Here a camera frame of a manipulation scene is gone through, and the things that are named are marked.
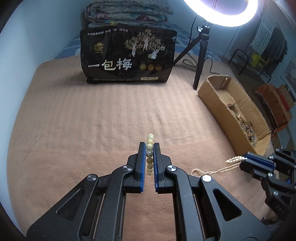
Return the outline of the black tripod stand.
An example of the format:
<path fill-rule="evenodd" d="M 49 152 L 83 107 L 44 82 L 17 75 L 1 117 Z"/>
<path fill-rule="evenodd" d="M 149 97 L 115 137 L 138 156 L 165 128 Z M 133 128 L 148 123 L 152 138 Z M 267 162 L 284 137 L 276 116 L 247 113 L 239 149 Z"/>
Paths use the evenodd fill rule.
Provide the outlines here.
<path fill-rule="evenodd" d="M 193 82 L 193 89 L 197 90 L 199 80 L 202 74 L 204 61 L 206 58 L 207 47 L 208 47 L 208 40 L 209 40 L 209 33 L 210 33 L 210 26 L 209 23 L 204 24 L 200 30 L 199 35 L 194 40 L 189 42 L 187 47 L 179 54 L 179 56 L 173 61 L 173 66 L 176 65 L 186 54 L 189 53 L 191 49 L 193 49 L 198 43 L 200 44 L 197 67 L 196 67 L 196 74 Z"/>

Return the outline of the wall picture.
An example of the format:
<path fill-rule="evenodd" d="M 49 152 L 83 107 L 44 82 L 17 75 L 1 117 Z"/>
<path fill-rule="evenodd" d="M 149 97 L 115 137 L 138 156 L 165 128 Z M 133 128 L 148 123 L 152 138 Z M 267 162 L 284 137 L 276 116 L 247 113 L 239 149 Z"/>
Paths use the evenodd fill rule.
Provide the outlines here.
<path fill-rule="evenodd" d="M 296 87 L 296 85 L 295 85 L 295 72 L 296 72 L 295 60 L 296 60 L 296 56 L 295 56 L 295 53 L 294 53 L 291 60 L 289 61 L 288 65 L 287 65 L 285 71 L 281 75 L 282 80 L 285 83 L 288 83 L 293 91 L 295 91 L 295 87 Z"/>

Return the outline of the folded floral quilt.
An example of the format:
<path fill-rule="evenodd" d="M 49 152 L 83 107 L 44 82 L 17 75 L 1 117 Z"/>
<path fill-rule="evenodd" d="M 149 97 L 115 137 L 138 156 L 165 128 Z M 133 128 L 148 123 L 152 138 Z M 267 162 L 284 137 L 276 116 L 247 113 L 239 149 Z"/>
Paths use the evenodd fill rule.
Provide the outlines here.
<path fill-rule="evenodd" d="M 94 1 L 85 18 L 94 24 L 162 24 L 174 10 L 168 1 Z"/>

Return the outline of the black clothes rack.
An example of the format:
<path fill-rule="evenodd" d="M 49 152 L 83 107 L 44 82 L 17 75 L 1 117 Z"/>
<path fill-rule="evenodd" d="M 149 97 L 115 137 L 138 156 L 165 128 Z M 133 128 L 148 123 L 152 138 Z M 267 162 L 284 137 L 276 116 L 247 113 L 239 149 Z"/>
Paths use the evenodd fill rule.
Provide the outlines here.
<path fill-rule="evenodd" d="M 245 49 L 236 49 L 229 64 L 233 64 L 241 75 L 249 66 L 271 80 L 277 66 L 287 55 L 287 40 L 276 20 L 274 20 L 267 8 L 264 8 L 259 23 Z"/>

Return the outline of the cardboard box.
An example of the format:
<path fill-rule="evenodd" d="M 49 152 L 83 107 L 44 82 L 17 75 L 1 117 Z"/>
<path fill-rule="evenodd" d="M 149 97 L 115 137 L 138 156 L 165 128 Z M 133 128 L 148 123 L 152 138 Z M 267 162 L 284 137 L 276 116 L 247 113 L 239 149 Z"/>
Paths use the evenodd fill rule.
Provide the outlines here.
<path fill-rule="evenodd" d="M 270 128 L 236 79 L 210 75 L 198 89 L 198 96 L 221 126 L 237 155 L 266 153 L 271 139 Z"/>

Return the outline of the orange covered furniture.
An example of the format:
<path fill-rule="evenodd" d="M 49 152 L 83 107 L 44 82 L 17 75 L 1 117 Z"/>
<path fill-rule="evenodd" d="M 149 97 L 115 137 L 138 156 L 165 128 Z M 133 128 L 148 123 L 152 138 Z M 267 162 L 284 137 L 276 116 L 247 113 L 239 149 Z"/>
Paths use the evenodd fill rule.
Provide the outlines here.
<path fill-rule="evenodd" d="M 292 114 L 287 110 L 287 101 L 284 100 L 280 89 L 269 83 L 265 83 L 255 89 L 254 93 L 262 102 L 271 121 L 272 134 L 276 136 L 280 131 L 286 128 L 292 120 Z"/>

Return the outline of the dark hanging clothes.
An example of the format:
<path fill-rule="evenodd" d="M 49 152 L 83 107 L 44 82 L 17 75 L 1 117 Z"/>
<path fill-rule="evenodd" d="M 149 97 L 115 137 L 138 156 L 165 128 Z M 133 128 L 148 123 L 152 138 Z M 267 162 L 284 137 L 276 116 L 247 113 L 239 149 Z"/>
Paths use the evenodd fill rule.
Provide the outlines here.
<path fill-rule="evenodd" d="M 266 47 L 269 63 L 272 63 L 274 60 L 280 59 L 282 52 L 284 51 L 285 44 L 286 39 L 280 28 L 274 28 Z"/>

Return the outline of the black snack bag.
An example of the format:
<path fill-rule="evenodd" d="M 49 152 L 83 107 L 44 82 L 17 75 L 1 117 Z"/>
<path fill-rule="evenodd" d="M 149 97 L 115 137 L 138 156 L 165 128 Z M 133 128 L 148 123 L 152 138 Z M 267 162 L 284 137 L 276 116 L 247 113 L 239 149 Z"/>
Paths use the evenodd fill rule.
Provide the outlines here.
<path fill-rule="evenodd" d="M 167 82 L 177 32 L 147 26 L 104 26 L 80 32 L 87 82 Z"/>

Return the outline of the white knitted garment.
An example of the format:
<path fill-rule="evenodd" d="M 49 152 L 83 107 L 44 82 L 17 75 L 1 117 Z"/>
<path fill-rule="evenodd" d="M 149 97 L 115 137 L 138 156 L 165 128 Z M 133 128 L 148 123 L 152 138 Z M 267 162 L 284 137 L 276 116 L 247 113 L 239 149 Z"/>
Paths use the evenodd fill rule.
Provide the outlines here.
<path fill-rule="evenodd" d="M 274 26 L 274 19 L 271 18 L 268 13 L 265 13 L 260 20 L 259 27 L 257 28 L 256 34 L 250 44 L 250 47 L 254 50 L 254 52 L 259 55 L 264 52 L 273 34 Z"/>

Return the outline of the yellow box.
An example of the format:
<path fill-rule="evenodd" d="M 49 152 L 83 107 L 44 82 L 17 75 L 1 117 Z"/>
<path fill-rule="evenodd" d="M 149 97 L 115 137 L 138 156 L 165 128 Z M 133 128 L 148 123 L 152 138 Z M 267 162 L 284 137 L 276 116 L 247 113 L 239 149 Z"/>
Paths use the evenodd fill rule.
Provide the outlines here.
<path fill-rule="evenodd" d="M 266 62 L 261 58 L 261 56 L 257 53 L 253 53 L 252 56 L 251 66 L 253 68 L 262 69 L 266 66 Z"/>

